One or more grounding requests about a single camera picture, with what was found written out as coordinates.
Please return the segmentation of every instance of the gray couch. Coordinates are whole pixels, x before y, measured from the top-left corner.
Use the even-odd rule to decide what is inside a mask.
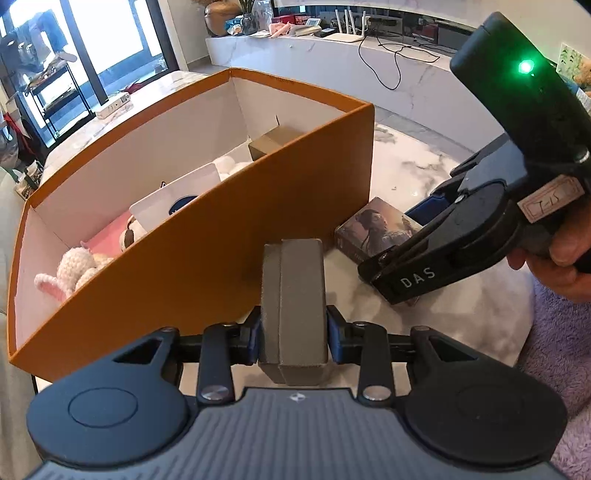
[[[41,461],[27,433],[25,415],[35,392],[31,375],[8,363],[8,278],[24,202],[0,168],[0,479],[21,480]]]

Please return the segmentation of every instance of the pink bunny ear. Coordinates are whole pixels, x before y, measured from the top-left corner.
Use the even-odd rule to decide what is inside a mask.
[[[68,292],[63,287],[61,281],[44,273],[35,276],[35,286],[42,292],[51,295],[59,302],[64,302],[68,298]]]

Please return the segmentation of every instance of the brown vase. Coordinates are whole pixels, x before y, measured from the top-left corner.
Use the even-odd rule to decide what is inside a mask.
[[[213,2],[205,8],[205,23],[209,31],[223,37],[228,34],[223,25],[226,20],[231,20],[242,13],[240,5],[232,2]]]

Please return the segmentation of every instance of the vase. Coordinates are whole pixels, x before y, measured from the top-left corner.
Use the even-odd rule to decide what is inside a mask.
[[[240,15],[239,5],[232,2],[213,2],[205,8],[205,23],[212,36],[224,37],[228,32],[224,29],[226,20]]]
[[[242,26],[243,35],[252,35],[258,31],[258,25],[256,24],[256,18],[252,14],[244,14],[240,21]]]

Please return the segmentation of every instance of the label sticker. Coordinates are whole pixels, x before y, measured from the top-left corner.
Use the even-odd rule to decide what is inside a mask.
[[[576,178],[559,175],[517,202],[517,205],[530,223],[534,223],[568,205],[584,193],[583,187]]]

